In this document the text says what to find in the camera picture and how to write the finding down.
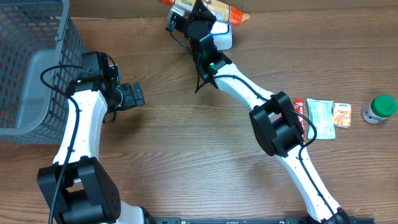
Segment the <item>red spaghetti pasta package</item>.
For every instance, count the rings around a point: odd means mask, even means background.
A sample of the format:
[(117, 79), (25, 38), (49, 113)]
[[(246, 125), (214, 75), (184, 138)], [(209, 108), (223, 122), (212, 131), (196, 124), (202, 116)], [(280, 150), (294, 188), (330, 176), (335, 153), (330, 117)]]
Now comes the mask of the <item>red spaghetti pasta package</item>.
[[(195, 0), (158, 0), (169, 6), (177, 6), (184, 11), (192, 12)], [(239, 9), (217, 0), (200, 0), (219, 22), (240, 25), (250, 18), (250, 15)]]

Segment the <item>red stick sachet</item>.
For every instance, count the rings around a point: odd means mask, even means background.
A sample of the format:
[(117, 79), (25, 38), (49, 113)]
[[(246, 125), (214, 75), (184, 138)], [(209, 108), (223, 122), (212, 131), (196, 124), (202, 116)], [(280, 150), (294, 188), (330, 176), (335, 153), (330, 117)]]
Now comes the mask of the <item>red stick sachet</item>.
[[(294, 110), (302, 115), (304, 115), (304, 99), (303, 98), (296, 98), (294, 99)], [(298, 117), (303, 130), (305, 130), (305, 120), (299, 116)]]

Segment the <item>teal snack packet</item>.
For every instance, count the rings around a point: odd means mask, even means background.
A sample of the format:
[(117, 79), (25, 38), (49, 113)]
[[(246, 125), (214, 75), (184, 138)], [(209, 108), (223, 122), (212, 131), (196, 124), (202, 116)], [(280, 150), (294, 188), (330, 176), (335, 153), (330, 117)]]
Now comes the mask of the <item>teal snack packet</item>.
[(335, 139), (333, 101), (307, 98), (308, 118), (317, 131), (316, 139)]

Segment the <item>orange tissue pack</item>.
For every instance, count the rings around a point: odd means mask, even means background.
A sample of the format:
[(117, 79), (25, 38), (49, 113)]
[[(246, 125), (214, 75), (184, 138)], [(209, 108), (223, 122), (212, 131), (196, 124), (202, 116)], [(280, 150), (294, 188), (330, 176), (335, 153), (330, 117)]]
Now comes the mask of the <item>orange tissue pack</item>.
[(351, 126), (351, 105), (348, 103), (333, 104), (333, 124), (338, 128)]

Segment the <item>green lid jar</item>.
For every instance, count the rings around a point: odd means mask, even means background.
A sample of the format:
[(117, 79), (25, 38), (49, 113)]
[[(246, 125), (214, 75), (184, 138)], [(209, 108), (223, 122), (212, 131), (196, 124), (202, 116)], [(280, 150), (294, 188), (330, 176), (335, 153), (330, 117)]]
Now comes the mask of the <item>green lid jar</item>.
[(396, 112), (396, 99), (390, 95), (379, 95), (362, 109), (362, 116), (365, 121), (376, 124), (393, 116)]

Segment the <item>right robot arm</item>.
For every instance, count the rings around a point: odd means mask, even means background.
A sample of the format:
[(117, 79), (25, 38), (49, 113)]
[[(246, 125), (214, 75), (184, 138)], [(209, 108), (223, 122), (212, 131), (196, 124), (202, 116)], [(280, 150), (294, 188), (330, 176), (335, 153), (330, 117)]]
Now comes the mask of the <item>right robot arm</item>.
[(307, 147), (313, 141), (303, 139), (300, 122), (307, 117), (294, 110), (289, 96), (262, 89), (217, 49), (211, 33), (216, 16), (202, 1), (192, 3), (189, 13), (173, 5), (168, 20), (167, 30), (183, 33), (190, 43), (186, 48), (197, 70), (196, 89), (210, 83), (249, 110), (257, 143), (287, 169), (303, 197), (309, 222), (349, 223), (349, 216), (331, 196), (309, 158)]

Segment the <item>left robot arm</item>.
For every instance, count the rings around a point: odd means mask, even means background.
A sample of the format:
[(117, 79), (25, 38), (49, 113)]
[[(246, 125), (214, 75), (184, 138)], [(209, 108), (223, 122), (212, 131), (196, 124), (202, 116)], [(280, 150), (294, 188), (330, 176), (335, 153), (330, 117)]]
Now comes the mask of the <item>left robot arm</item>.
[(143, 106), (140, 84), (121, 83), (118, 65), (104, 52), (84, 53), (79, 68), (66, 90), (53, 89), (67, 97), (68, 118), (53, 164), (37, 174), (50, 208), (49, 223), (153, 223), (144, 207), (121, 200), (99, 162), (105, 116)]

